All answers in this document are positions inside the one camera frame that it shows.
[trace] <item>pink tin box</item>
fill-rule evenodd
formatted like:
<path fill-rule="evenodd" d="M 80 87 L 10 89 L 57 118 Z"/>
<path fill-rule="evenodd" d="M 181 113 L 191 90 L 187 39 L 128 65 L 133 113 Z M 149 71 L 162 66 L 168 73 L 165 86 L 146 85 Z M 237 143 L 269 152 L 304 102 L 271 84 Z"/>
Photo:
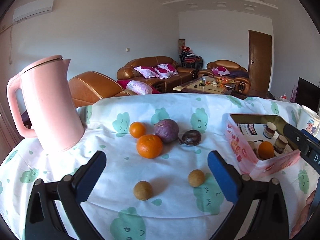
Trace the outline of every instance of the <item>pink tin box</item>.
<path fill-rule="evenodd" d="M 227 119 L 225 135 L 235 153 L 235 158 L 239 163 L 239 168 L 242 174 L 249 174 L 251 178 L 257 179 L 278 172 L 290 165 L 296 163 L 300 158 L 300 151 L 297 146 L 288 140 L 289 149 L 287 153 L 277 154 L 277 156 L 268 159 L 260 160 L 256 156 L 248 141 L 255 138 L 257 135 L 262 139 L 261 135 L 263 124 L 272 122 L 276 125 L 276 135 L 270 140 L 264 137 L 263 141 L 276 140 L 277 135 L 283 135 L 283 127 L 287 123 L 279 115 L 271 114 L 229 114 Z"/>

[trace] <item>leather armchair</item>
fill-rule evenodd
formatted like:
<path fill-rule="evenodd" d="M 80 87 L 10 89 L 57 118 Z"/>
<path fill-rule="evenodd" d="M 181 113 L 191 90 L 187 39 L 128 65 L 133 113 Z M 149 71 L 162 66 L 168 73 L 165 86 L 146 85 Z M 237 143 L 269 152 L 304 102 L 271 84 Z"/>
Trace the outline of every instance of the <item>leather armchair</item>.
<path fill-rule="evenodd" d="M 214 62 L 209 62 L 207 64 L 207 69 L 200 70 L 198 73 L 198 78 L 202 76 L 219 77 L 219 76 L 215 76 L 212 72 L 213 68 L 216 68 L 219 66 L 225 67 L 227 70 L 229 70 L 230 73 L 235 70 L 240 70 L 247 73 L 247 70 L 244 67 L 241 67 L 236 62 L 233 62 L 230 60 L 216 60 Z M 251 85 L 251 81 L 249 78 L 235 77 L 234 82 L 236 83 L 236 87 L 235 87 L 236 92 L 239 92 L 245 95 L 249 93 L 250 85 Z"/>
<path fill-rule="evenodd" d="M 144 78 L 134 69 L 138 66 L 156 67 L 159 64 L 172 64 L 177 69 L 178 74 L 167 79 Z M 178 63 L 170 57 L 144 57 L 134 59 L 128 62 L 124 67 L 120 68 L 117 72 L 117 78 L 118 80 L 131 79 L 145 82 L 146 84 L 155 87 L 157 90 L 167 93 L 172 92 L 174 87 L 196 78 L 196 70 L 193 68 L 179 67 Z"/>
<path fill-rule="evenodd" d="M 137 95 L 131 90 L 124 90 L 112 78 L 95 71 L 79 74 L 68 83 L 76 108 L 92 105 L 103 98 Z"/>

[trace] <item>kettle lid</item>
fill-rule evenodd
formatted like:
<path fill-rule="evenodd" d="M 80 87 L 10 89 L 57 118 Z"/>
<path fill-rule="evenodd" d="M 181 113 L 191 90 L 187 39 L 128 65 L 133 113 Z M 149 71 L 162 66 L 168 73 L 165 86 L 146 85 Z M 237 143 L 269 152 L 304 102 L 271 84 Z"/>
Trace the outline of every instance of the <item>kettle lid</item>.
<path fill-rule="evenodd" d="M 62 56 L 61 55 L 54 55 L 54 56 L 51 56 L 51 57 L 45 57 L 43 59 L 40 59 L 28 66 L 26 66 L 24 69 L 21 70 L 21 72 L 19 73 L 19 75 L 22 75 L 23 73 L 25 73 L 26 71 L 30 70 L 31 68 L 34 68 L 36 66 L 39 66 L 43 63 L 46 63 L 46 62 L 49 62 L 49 61 L 53 61 L 53 60 L 57 60 L 57 59 L 62 59 Z"/>

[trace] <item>human hand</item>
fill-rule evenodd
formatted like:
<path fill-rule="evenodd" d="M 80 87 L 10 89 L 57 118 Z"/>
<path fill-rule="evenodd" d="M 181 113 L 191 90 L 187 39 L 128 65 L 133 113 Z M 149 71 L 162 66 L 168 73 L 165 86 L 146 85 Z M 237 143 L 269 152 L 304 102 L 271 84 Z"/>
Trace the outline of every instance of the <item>human hand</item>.
<path fill-rule="evenodd" d="M 293 238 L 297 233 L 299 233 L 301 228 L 307 222 L 309 209 L 310 209 L 311 203 L 313 202 L 313 198 L 315 197 L 315 193 L 316 191 L 313 191 L 311 195 L 307 198 L 306 206 L 302 209 L 296 225 L 292 228 L 289 239 Z"/>

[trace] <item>kettle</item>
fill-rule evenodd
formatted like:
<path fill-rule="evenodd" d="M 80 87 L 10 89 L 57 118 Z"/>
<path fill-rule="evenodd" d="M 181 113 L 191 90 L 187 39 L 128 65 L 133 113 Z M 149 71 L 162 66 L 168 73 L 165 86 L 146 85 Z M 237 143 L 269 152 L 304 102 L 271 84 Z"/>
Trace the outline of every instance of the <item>kettle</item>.
<path fill-rule="evenodd" d="M 14 123 L 25 138 L 38 138 L 42 148 L 62 152 L 82 138 L 84 127 L 67 80 L 70 59 L 55 55 L 25 67 L 9 80 L 7 97 Z M 33 129 L 23 125 L 15 92 L 21 89 Z"/>

